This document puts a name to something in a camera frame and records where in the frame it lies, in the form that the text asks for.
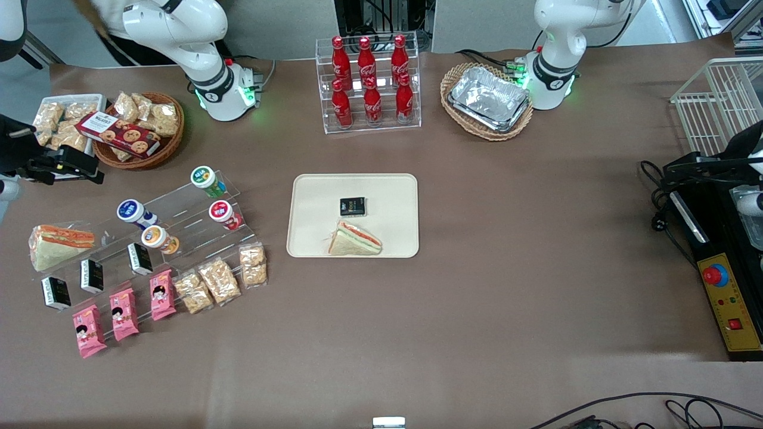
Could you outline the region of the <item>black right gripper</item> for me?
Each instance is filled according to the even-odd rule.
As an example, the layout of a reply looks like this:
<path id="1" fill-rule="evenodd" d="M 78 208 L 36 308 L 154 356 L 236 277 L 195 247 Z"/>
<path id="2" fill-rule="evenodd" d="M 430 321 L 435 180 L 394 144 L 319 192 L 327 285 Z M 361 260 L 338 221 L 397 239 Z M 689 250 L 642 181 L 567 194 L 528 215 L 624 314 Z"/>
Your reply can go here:
<path id="1" fill-rule="evenodd" d="M 60 147 L 57 161 L 34 160 L 45 154 L 36 139 L 36 128 L 1 114 L 1 174 L 13 175 L 21 168 L 21 178 L 36 183 L 65 181 L 104 182 L 98 158 L 73 147 Z"/>

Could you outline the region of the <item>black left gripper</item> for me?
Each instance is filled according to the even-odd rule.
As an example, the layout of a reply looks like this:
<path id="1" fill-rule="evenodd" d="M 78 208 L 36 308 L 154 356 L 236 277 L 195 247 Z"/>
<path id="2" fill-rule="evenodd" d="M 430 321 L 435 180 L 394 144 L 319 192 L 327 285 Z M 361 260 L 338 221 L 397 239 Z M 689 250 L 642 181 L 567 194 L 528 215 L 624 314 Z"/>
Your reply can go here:
<path id="1" fill-rule="evenodd" d="M 762 134 L 762 120 L 740 131 L 727 144 L 723 151 L 724 160 L 733 161 L 731 168 L 724 173 L 724 179 L 753 179 L 753 168 L 746 163 L 751 154 L 756 152 Z M 718 157 L 704 157 L 701 153 L 689 153 L 664 165 L 664 183 L 679 185 L 697 181 L 713 175 L 717 169 Z"/>

